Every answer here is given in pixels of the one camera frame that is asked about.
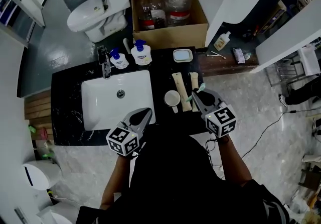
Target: cardboard box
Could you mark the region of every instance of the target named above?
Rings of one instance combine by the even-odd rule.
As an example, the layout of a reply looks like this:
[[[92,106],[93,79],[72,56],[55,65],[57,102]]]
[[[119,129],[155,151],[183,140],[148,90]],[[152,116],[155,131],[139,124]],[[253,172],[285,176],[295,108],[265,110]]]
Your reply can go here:
[[[142,30],[139,26],[139,0],[131,0],[133,36],[142,39],[152,50],[189,47],[204,48],[208,23],[198,0],[192,1],[190,24],[154,30]]]
[[[286,12],[286,6],[282,1],[277,3],[272,14],[268,17],[264,25],[262,26],[259,34],[264,34],[269,28],[273,26],[273,24]]]

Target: faucet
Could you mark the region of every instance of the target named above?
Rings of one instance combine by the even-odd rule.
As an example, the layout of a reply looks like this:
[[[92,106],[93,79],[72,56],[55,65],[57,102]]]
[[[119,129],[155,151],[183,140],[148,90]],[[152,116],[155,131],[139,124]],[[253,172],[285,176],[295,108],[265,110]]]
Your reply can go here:
[[[111,65],[106,47],[97,47],[98,62],[102,67],[102,77],[109,79],[111,77]]]

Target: white sink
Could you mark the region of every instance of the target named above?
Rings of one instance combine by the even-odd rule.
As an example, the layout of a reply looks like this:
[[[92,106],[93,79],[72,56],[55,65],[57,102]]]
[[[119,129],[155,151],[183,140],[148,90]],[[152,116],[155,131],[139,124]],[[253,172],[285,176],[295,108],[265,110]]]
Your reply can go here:
[[[145,107],[152,109],[150,124],[155,123],[148,70],[84,81],[81,97],[85,130],[111,129],[129,112]]]

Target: marker cube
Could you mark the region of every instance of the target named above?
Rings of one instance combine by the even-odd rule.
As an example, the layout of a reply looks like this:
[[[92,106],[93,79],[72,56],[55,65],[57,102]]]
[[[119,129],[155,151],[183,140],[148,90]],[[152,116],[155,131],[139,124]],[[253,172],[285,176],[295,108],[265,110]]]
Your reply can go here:
[[[126,129],[116,127],[111,129],[106,136],[110,150],[127,156],[139,147],[138,134]]]
[[[205,121],[206,128],[214,133],[216,137],[221,138],[235,129],[237,118],[232,106],[229,104],[205,115]]]

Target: white cup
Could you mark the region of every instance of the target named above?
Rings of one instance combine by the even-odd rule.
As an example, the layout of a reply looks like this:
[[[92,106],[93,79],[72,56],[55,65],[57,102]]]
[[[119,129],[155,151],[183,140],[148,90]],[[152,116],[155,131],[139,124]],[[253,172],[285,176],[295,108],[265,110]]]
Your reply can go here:
[[[181,96],[177,91],[175,90],[168,91],[164,96],[164,101],[169,107],[173,108],[174,113],[179,112],[179,110],[177,109],[177,105],[181,101]]]

